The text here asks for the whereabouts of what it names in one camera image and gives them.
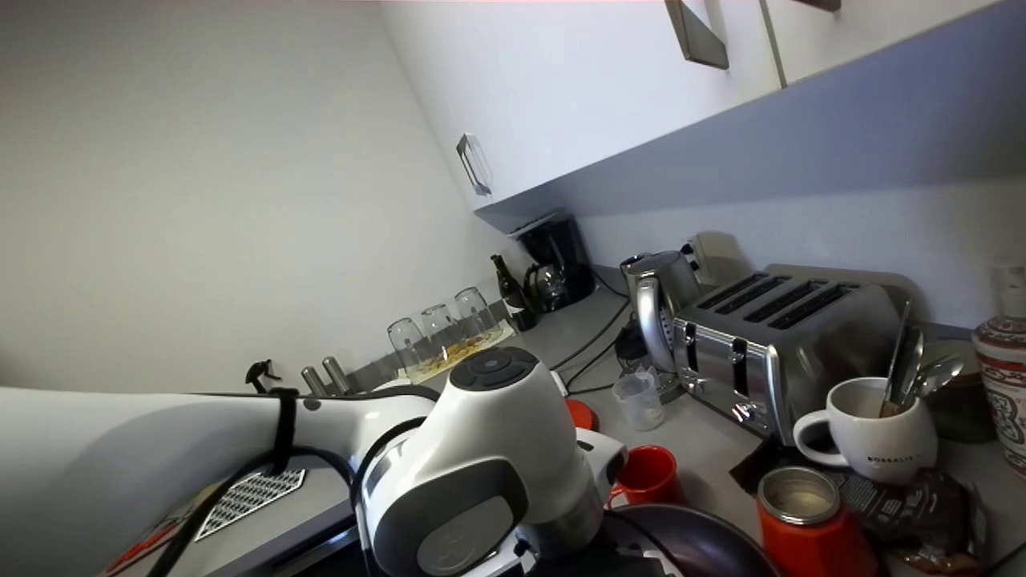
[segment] stainless steel toaster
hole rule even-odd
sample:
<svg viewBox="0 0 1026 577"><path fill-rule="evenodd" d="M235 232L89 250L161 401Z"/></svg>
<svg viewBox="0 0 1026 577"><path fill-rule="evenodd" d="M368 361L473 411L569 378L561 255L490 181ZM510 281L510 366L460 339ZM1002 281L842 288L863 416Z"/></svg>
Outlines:
<svg viewBox="0 0 1026 577"><path fill-rule="evenodd" d="M688 395L757 436L790 445L829 384L886 376L903 290L850 276L769 266L659 317Z"/></svg>

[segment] white mug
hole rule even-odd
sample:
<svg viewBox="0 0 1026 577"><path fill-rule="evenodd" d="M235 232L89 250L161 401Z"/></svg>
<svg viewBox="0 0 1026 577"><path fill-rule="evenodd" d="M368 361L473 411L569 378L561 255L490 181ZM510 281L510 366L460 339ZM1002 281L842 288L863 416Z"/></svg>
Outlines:
<svg viewBox="0 0 1026 577"><path fill-rule="evenodd" d="M795 445L804 457L852 468L876 484L909 484L921 468L937 464L937 429L930 411L914 401L906 411L879 416L887 378L863 376L829 386L828 411L795 422ZM804 429L828 422L837 451L818 451Z"/></svg>

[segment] kettle handle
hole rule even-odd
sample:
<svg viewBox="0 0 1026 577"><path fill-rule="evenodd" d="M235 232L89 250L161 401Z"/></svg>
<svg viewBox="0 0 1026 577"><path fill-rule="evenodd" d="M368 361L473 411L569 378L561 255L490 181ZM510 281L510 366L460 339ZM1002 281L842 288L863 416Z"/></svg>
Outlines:
<svg viewBox="0 0 1026 577"><path fill-rule="evenodd" d="M659 280L655 272L640 272L639 280L639 290L634 290L634 311L639 311L639 327L640 327L640 339L645 350L649 356L649 361L662 372L674 372L674 352L662 339L662 327L659 327Z"/></svg>

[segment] white upper cabinet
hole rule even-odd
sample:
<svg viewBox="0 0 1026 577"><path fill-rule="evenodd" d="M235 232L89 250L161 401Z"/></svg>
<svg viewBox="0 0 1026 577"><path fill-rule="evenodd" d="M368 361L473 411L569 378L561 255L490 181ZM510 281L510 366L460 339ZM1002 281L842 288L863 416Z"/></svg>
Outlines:
<svg viewBox="0 0 1026 577"><path fill-rule="evenodd" d="M795 82L996 0L833 0L833 13L799 0L765 3L785 82Z"/></svg>
<svg viewBox="0 0 1026 577"><path fill-rule="evenodd" d="M671 10L708 26L723 70L687 62ZM781 86L757 0L385 0L385 15L473 205Z"/></svg>

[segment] coffee maker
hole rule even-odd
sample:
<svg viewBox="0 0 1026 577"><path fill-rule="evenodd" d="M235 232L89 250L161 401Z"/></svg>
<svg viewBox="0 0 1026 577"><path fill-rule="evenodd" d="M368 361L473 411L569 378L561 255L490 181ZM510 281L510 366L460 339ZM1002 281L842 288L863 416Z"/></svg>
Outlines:
<svg viewBox="0 0 1026 577"><path fill-rule="evenodd" d="M535 260L523 276L523 290L538 313L575 303L597 288L597 272L566 212L550 212L514 236Z"/></svg>

